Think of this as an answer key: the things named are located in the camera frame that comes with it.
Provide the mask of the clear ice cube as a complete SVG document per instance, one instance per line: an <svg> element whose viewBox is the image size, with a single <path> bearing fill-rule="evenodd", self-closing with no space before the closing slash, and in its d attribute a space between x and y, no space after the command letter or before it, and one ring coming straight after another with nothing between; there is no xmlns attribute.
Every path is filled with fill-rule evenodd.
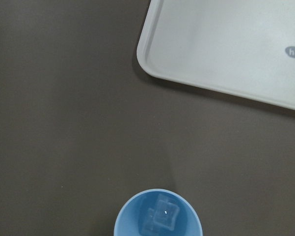
<svg viewBox="0 0 295 236"><path fill-rule="evenodd" d="M159 194L155 203L153 222L156 226L174 231L180 207L177 201L164 194Z"/></svg>
<svg viewBox="0 0 295 236"><path fill-rule="evenodd" d="M154 223L154 213L152 208L148 208L144 215L140 233L142 236L158 236L160 234L159 226Z"/></svg>

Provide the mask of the light blue plastic cup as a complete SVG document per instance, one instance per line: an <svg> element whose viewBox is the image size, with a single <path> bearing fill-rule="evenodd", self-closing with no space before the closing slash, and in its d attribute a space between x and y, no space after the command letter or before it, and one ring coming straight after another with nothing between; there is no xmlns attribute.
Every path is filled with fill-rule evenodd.
<svg viewBox="0 0 295 236"><path fill-rule="evenodd" d="M140 230L148 208L155 209L159 194L174 198L180 207L174 231L160 228L159 236L202 236L199 217L193 207L180 195L166 189L148 189L131 197L121 208L115 221L115 236L141 236Z"/></svg>

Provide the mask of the cream rabbit serving tray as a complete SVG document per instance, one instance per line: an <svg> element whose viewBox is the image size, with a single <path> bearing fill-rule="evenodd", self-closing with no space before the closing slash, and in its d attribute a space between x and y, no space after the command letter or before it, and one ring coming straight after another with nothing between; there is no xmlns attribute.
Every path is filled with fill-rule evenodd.
<svg viewBox="0 0 295 236"><path fill-rule="evenodd" d="M295 110L295 0L153 0L149 75Z"/></svg>

